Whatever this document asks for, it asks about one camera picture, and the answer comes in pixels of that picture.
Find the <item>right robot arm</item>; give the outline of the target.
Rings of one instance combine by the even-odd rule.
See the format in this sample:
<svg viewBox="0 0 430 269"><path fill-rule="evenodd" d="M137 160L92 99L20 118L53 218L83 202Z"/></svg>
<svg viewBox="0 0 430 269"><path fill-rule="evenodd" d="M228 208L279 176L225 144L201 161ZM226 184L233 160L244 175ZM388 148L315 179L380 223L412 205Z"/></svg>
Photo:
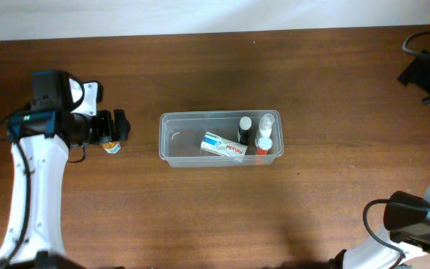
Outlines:
<svg viewBox="0 0 430 269"><path fill-rule="evenodd" d="M401 73L403 85L415 84L428 93L423 103L430 104L430 54L415 57ZM423 197L397 191L387 199L369 202L363 215L374 205L383 204L383 225L360 246L342 250L327 262L327 268L400 268L410 259L430 254L430 185Z"/></svg>

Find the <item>small gold-lid jar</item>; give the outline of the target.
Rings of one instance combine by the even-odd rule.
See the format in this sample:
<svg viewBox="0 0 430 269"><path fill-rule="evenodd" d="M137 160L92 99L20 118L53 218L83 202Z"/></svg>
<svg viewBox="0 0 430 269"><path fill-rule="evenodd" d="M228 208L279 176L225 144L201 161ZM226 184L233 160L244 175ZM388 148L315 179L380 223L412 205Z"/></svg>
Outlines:
<svg viewBox="0 0 430 269"><path fill-rule="evenodd" d="M121 146L119 141L115 141L115 142L103 143L102 148L105 150L106 153L117 154L118 151L120 151Z"/></svg>

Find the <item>white Panadol medicine box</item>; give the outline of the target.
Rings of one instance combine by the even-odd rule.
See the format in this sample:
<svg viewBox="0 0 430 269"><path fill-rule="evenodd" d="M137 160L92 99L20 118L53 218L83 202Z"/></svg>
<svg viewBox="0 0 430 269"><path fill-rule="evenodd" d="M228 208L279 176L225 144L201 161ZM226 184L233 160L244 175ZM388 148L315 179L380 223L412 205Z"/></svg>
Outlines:
<svg viewBox="0 0 430 269"><path fill-rule="evenodd" d="M206 132L201 142L201 149L215 155L229 157L242 162L248 146L227 140L217 134Z"/></svg>

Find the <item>dark bottle white cap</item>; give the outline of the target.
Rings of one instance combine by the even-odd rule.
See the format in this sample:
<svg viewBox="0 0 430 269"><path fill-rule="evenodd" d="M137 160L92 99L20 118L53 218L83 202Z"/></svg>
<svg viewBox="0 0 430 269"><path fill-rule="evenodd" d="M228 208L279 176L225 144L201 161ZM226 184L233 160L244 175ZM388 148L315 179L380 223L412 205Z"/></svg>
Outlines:
<svg viewBox="0 0 430 269"><path fill-rule="evenodd" d="M252 133L252 120L250 117L242 117L238 126L238 143L248 146Z"/></svg>

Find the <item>orange tube white cap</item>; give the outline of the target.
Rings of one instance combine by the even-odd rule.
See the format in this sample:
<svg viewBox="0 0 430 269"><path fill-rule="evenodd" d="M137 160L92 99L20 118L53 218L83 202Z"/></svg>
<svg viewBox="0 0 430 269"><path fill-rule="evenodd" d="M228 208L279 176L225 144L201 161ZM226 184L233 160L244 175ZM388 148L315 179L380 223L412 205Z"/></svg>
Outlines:
<svg viewBox="0 0 430 269"><path fill-rule="evenodd" d="M255 141L256 154L255 163L257 165L271 164L272 159L268 158L269 151L272 149L272 140L270 137L260 136Z"/></svg>

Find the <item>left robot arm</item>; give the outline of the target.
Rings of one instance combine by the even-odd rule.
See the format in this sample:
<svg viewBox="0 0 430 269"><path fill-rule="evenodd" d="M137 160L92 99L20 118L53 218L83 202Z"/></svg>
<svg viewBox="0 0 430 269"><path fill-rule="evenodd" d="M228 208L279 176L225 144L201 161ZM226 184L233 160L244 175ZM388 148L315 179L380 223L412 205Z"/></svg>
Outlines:
<svg viewBox="0 0 430 269"><path fill-rule="evenodd" d="M117 152L131 125L122 109L99 110L103 86L63 70L35 72L32 100L8 114L13 190L0 268L79 268L66 257L61 232L62 182L71 149Z"/></svg>

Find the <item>white spray bottle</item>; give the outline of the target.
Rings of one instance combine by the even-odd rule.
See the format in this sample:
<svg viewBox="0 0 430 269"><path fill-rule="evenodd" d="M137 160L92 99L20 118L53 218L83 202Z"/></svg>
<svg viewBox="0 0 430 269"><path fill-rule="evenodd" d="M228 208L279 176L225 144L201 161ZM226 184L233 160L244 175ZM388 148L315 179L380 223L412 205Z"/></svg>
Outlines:
<svg viewBox="0 0 430 269"><path fill-rule="evenodd" d="M258 140L261 137L270 137L272 134L272 126L274 122L275 118L272 114L263 115L258 125L255 140Z"/></svg>

